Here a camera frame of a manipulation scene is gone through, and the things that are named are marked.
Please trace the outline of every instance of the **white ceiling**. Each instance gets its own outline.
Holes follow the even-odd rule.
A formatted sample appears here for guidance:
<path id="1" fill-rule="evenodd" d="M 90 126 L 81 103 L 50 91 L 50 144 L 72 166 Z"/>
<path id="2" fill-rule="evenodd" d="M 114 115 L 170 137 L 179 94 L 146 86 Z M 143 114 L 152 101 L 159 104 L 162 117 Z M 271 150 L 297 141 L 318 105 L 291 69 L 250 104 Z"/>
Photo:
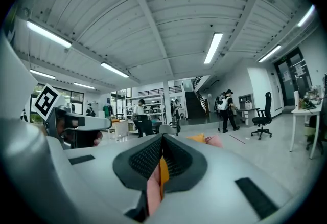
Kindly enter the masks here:
<path id="1" fill-rule="evenodd" d="M 310 4 L 307 0 L 20 0 L 20 6 L 23 13 L 30 12 L 30 19 L 77 44 L 65 51 L 30 32 L 17 18 L 14 47 L 20 58 L 28 61 L 29 52 L 35 69 L 109 92 L 164 79 L 219 74 L 228 71 L 230 61 L 257 60 L 282 39 L 307 28 L 297 28 L 296 23 Z M 205 65 L 214 32 L 223 33 L 223 38 Z M 130 78 L 102 68 L 102 61 Z"/>

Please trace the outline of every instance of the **black office chair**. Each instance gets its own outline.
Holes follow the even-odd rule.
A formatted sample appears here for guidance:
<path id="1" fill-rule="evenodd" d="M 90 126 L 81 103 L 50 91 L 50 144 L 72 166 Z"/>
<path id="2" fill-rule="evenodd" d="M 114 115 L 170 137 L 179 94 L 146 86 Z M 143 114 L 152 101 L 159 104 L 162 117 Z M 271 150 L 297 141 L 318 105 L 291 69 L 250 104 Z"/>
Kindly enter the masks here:
<path id="1" fill-rule="evenodd" d="M 251 133 L 251 136 L 253 136 L 254 133 L 260 133 L 260 136 L 258 138 L 259 140 L 261 139 L 262 133 L 269 134 L 270 137 L 272 136 L 272 134 L 269 132 L 268 129 L 263 129 L 263 126 L 265 126 L 266 124 L 270 124 L 270 122 L 272 121 L 272 117 L 270 114 L 270 107 L 271 107 L 271 93 L 267 92 L 265 110 L 259 110 L 258 108 L 256 108 L 256 112 L 258 112 L 259 117 L 252 119 L 254 124 L 257 124 L 259 127 L 261 125 L 261 129 L 258 129 L 257 131 Z"/>

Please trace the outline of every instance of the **desk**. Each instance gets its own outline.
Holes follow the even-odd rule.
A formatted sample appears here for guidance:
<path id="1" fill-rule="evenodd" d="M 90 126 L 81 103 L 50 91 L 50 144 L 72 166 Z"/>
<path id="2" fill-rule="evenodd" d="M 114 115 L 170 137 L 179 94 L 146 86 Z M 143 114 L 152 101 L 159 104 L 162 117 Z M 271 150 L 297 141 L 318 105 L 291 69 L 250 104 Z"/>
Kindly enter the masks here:
<path id="1" fill-rule="evenodd" d="M 247 127 L 254 126 L 252 119 L 255 117 L 256 109 L 238 109 L 236 110 L 237 113 L 241 113 L 242 120 L 245 120 L 245 125 Z"/>
<path id="2" fill-rule="evenodd" d="M 313 146 L 312 146 L 312 150 L 311 150 L 311 153 L 310 153 L 310 159 L 312 159 L 313 153 L 314 153 L 315 148 L 316 148 L 317 140 L 318 140 L 321 109 L 322 109 L 322 101 L 321 101 L 320 105 L 316 105 L 316 108 L 314 108 L 314 109 L 310 109 L 310 110 L 305 110 L 305 109 L 296 110 L 296 109 L 294 109 L 294 110 L 292 110 L 292 114 L 293 114 L 293 133 L 292 133 L 292 142 L 291 142 L 290 152 L 293 151 L 295 130 L 296 130 L 296 117 L 297 116 L 307 116 L 307 115 L 309 115 L 309 116 L 317 115 L 315 139 L 313 141 Z"/>

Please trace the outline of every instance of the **staircase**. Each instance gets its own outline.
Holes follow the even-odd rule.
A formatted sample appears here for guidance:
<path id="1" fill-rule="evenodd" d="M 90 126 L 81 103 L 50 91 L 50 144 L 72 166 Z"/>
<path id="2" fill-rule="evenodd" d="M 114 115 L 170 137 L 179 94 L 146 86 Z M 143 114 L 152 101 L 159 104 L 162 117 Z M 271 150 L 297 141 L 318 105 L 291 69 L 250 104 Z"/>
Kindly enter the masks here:
<path id="1" fill-rule="evenodd" d="M 188 106 L 188 118 L 189 119 L 199 119 L 205 118 L 206 114 L 201 106 L 199 99 L 196 97 L 193 91 L 185 92 L 186 104 Z"/>

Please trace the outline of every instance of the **floor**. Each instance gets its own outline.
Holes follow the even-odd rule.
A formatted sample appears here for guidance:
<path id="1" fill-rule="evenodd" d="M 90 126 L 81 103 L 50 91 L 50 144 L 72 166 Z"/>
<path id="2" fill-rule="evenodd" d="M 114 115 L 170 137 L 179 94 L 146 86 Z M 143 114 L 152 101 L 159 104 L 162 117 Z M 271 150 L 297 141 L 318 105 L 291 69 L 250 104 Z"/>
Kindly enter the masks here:
<path id="1" fill-rule="evenodd" d="M 304 117 L 297 119 L 297 134 L 293 152 L 290 152 L 292 124 L 292 115 L 282 114 L 276 117 L 270 125 L 265 127 L 269 128 L 272 137 L 263 134 L 260 141 L 257 135 L 251 137 L 251 132 L 256 131 L 258 127 L 241 126 L 240 130 L 233 131 L 230 123 L 228 123 L 229 132 L 225 134 L 218 132 L 217 123 L 209 123 L 181 127 L 181 133 L 178 135 L 180 137 L 200 133 L 204 133 L 205 136 L 218 135 L 225 149 L 249 160 L 275 178 L 292 195 L 296 195 L 304 188 L 311 186 L 311 181 L 317 178 L 325 161 L 325 155 L 322 156 L 320 150 L 316 148 L 313 159 L 309 159 L 311 150 L 306 151 L 306 137 L 303 134 Z M 326 143 L 324 142 L 325 154 L 327 153 Z"/>
<path id="2" fill-rule="evenodd" d="M 199 125 L 199 124 L 207 124 L 218 122 L 219 117 L 214 112 L 209 113 L 209 117 L 200 118 L 200 119 L 180 119 L 179 123 L 181 126 L 189 126 L 189 125 Z"/>

